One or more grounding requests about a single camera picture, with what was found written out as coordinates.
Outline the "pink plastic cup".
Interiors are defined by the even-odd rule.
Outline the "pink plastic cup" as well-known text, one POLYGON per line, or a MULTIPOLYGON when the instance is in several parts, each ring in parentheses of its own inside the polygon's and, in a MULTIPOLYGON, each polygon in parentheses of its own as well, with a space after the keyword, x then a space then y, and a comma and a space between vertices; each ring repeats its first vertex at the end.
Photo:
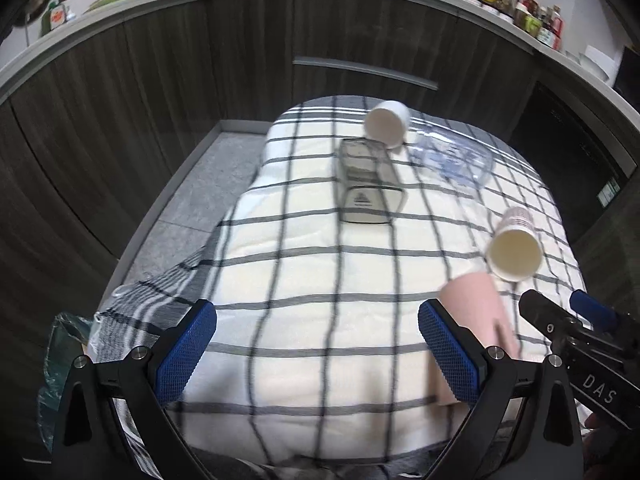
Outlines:
POLYGON ((485 272, 454 278, 418 313, 419 330, 431 363, 428 380, 441 406, 473 404, 486 372, 478 359, 464 351, 465 341, 481 349, 496 346, 517 358, 520 345, 494 279, 485 272))

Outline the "patterned paper cup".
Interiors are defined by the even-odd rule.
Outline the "patterned paper cup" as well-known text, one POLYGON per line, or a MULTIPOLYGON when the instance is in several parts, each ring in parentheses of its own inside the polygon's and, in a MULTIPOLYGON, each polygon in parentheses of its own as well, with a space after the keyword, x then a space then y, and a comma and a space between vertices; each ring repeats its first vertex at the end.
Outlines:
POLYGON ((486 249, 487 262, 499 278, 517 283, 532 278, 544 254, 533 216, 524 207, 507 209, 486 249))

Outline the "clear plastic cup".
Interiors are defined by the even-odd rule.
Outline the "clear plastic cup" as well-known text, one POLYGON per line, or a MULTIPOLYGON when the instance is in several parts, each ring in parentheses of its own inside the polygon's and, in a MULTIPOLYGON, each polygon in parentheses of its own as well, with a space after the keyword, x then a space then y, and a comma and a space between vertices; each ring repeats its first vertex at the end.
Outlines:
POLYGON ((477 140, 431 126, 416 133, 409 158, 460 188, 480 192, 494 170, 494 155, 477 140))

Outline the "smoky grey square cup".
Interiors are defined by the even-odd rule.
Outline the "smoky grey square cup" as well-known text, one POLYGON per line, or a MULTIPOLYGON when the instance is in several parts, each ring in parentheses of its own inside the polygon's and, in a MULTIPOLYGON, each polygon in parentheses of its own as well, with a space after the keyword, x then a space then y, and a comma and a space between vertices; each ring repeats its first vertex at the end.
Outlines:
POLYGON ((336 150, 337 207, 342 221, 392 223, 406 202, 406 191, 386 145, 346 138, 336 150))

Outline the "white cup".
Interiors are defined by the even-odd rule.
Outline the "white cup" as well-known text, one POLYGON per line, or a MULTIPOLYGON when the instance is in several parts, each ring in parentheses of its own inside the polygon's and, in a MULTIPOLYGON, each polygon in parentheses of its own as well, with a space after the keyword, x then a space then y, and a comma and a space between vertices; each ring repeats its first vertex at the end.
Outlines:
POLYGON ((411 113, 398 101, 383 101, 367 112, 363 122, 366 137, 394 150, 404 143, 411 122, 411 113))

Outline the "green plastic bag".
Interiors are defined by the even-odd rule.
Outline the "green plastic bag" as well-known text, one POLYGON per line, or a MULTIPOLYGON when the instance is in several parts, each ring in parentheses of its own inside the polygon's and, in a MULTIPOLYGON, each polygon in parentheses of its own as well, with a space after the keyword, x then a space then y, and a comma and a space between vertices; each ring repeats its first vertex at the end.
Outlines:
POLYGON ((66 379, 73 360, 86 352, 92 321, 61 312, 50 327, 43 361, 44 384, 37 396, 37 425, 40 438, 52 452, 54 427, 66 379))

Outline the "black built-in dishwasher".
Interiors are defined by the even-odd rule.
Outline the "black built-in dishwasher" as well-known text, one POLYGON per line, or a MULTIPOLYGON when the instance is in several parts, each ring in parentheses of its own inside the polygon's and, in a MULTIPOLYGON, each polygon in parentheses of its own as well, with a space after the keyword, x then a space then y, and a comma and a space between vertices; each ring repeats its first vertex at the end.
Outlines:
POLYGON ((510 145, 548 188, 571 243, 600 219, 628 182, 597 133, 543 84, 535 84, 510 145))

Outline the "checkered white black cloth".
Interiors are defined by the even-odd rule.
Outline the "checkered white black cloth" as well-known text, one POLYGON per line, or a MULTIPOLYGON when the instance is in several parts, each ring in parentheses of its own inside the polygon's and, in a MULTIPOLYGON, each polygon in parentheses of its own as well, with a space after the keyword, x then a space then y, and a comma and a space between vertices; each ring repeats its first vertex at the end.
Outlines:
POLYGON ((362 136, 374 104, 328 96, 283 113, 255 180, 206 245, 96 314, 89 353, 110 362, 154 344, 198 300, 214 304, 213 339, 167 411, 219 478, 389 479, 425 468, 468 410, 437 401, 418 310, 453 278, 486 269, 507 209, 530 211, 544 250, 532 278, 496 284, 515 356, 549 353, 518 314, 521 294, 535 289, 566 306, 584 284, 540 175, 464 122, 445 127, 490 149, 483 186, 434 174, 402 146, 390 155, 401 211, 370 226, 342 221, 336 150, 362 136))

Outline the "black microwave oven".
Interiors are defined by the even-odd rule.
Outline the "black microwave oven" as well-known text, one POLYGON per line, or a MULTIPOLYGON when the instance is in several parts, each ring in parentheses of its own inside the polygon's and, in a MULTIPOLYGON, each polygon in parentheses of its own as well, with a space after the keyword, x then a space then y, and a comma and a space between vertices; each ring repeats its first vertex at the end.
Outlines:
POLYGON ((624 47, 613 88, 640 112, 640 55, 636 50, 624 47))

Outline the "white bowl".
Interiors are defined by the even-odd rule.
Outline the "white bowl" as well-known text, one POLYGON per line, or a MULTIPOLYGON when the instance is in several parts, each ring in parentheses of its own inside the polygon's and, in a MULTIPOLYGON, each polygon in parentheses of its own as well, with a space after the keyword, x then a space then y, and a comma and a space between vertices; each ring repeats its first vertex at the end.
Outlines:
POLYGON ((587 55, 583 53, 579 55, 579 64, 586 72, 590 73, 591 75, 597 77, 602 81, 608 81, 608 74, 606 73, 606 71, 591 58, 588 58, 587 55))

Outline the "green dish soap bottle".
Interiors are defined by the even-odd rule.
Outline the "green dish soap bottle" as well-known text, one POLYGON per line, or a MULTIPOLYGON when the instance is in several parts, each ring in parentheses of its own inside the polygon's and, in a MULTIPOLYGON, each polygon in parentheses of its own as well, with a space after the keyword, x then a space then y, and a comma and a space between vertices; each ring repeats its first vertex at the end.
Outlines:
POLYGON ((47 11, 42 14, 40 36, 47 36, 66 22, 66 6, 64 3, 51 2, 47 11))

